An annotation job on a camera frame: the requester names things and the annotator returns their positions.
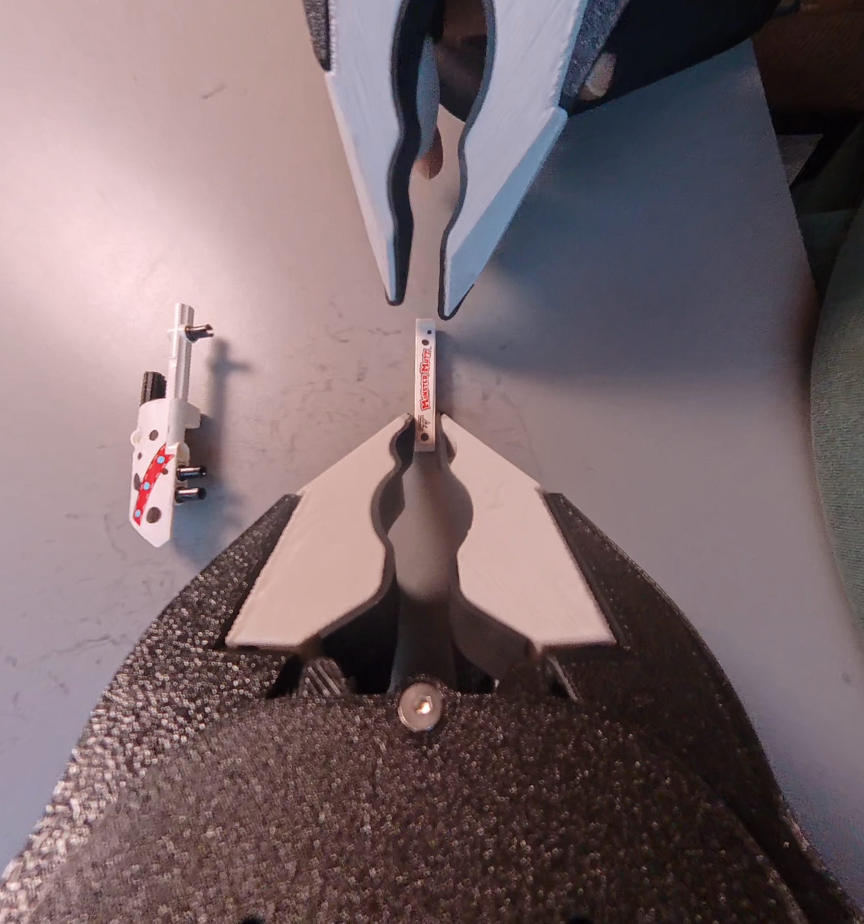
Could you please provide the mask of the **white beam with red label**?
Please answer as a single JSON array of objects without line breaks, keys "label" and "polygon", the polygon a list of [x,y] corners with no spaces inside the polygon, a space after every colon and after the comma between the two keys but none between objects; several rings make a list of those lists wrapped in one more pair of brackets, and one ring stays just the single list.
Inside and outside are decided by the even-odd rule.
[{"label": "white beam with red label", "polygon": [[437,445],[437,332],[429,319],[415,322],[415,453],[433,452]]}]

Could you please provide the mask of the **grey desk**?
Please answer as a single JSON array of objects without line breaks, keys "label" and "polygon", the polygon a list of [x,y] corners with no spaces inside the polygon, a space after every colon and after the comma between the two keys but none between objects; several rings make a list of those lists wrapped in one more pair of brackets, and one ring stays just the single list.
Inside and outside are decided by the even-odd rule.
[{"label": "grey desk", "polygon": [[[299,2],[0,2],[0,873],[168,601],[412,404],[457,192],[385,301]],[[177,304],[192,487],[129,520]],[[864,910],[864,644],[813,478],[814,293],[749,45],[568,124],[441,326],[441,401],[680,606]]]}]

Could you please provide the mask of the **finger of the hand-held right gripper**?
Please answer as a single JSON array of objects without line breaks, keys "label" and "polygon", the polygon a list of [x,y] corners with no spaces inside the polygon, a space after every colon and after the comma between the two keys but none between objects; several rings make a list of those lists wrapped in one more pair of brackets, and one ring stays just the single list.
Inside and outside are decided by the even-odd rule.
[{"label": "finger of the hand-held right gripper", "polygon": [[406,3],[329,1],[325,76],[347,164],[381,281],[403,303],[414,230],[408,170],[409,131],[396,83],[396,42]]},{"label": "finger of the hand-held right gripper", "polygon": [[443,319],[483,271],[565,126],[561,89],[586,7],[484,2],[484,75],[459,143],[460,201],[441,244]]}]

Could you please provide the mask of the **white spotted toy brick assembly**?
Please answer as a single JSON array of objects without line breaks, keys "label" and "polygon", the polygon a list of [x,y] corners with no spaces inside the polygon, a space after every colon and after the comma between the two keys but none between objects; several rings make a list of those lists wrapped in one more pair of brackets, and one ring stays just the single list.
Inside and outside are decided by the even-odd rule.
[{"label": "white spotted toy brick assembly", "polygon": [[192,347],[212,337],[210,325],[195,325],[195,311],[179,303],[174,310],[171,356],[166,374],[145,372],[133,446],[129,520],[152,546],[172,538],[177,504],[206,496],[204,487],[188,482],[204,477],[204,466],[190,464],[185,434],[200,426],[200,410],[188,400]]}]

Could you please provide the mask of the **person's right hand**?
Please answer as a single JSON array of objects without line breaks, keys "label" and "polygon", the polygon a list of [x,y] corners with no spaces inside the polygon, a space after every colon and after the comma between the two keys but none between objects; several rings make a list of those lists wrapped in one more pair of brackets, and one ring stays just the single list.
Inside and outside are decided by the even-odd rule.
[{"label": "person's right hand", "polygon": [[438,3],[433,34],[426,37],[420,57],[416,104],[421,140],[415,173],[432,179],[440,172],[444,154],[438,131],[441,104],[466,120],[481,89],[487,49],[487,26],[482,1]]}]

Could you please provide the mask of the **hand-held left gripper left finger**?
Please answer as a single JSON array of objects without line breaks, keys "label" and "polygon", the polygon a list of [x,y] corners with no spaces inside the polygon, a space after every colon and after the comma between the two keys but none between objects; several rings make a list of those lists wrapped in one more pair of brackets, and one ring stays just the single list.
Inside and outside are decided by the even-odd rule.
[{"label": "hand-held left gripper left finger", "polygon": [[311,480],[226,636],[230,648],[301,652],[376,603],[391,583],[380,494],[401,467],[397,417]]}]

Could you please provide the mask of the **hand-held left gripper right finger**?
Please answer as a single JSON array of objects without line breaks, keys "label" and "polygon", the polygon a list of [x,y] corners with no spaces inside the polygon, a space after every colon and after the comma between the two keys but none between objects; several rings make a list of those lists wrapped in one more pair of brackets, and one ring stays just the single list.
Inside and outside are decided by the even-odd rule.
[{"label": "hand-held left gripper right finger", "polygon": [[457,549],[454,636],[494,679],[514,664],[617,641],[538,482],[450,417],[450,472],[470,509]]}]

